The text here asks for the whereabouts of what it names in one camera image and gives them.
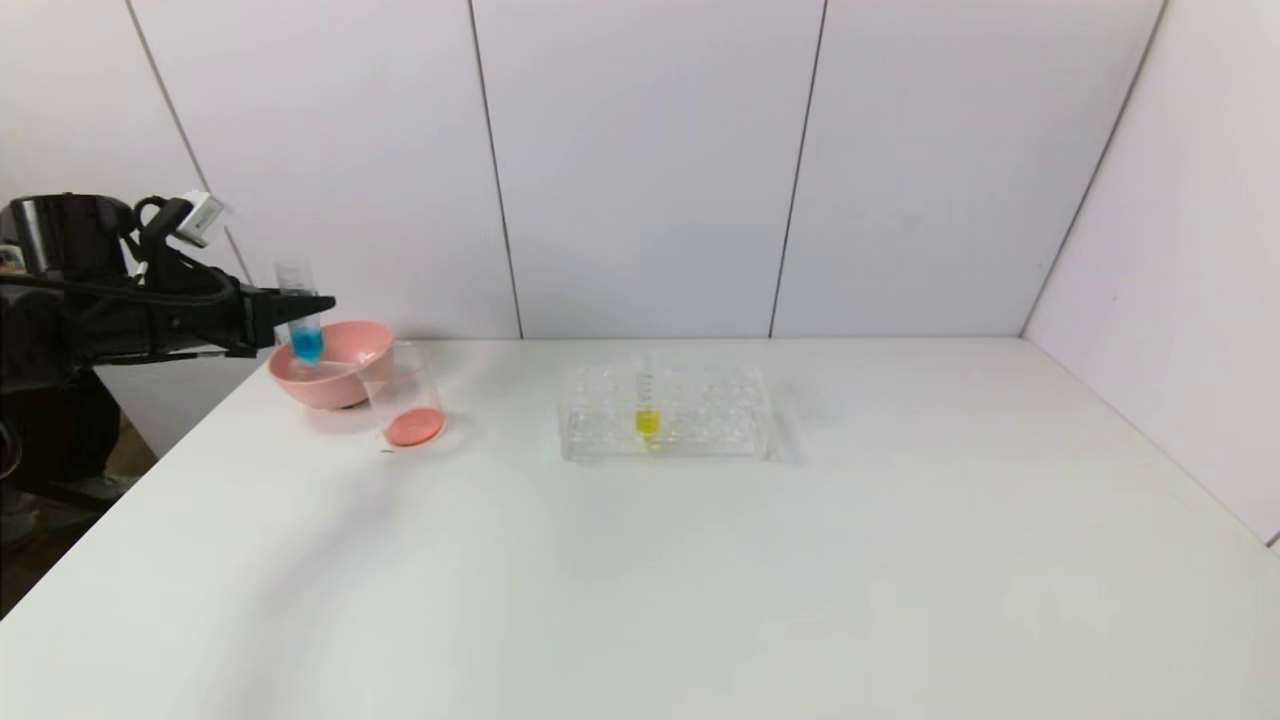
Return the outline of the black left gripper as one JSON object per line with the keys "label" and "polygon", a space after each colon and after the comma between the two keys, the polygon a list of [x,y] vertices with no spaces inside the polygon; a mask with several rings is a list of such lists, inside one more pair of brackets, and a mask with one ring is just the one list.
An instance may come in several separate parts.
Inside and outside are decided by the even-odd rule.
{"label": "black left gripper", "polygon": [[[147,306],[150,357],[220,351],[232,357],[255,357],[275,343],[275,333],[261,323],[265,299],[239,282],[177,282],[164,290],[183,297],[212,296],[212,302]],[[302,322],[332,310],[337,300],[325,295],[275,293],[271,327]]]}

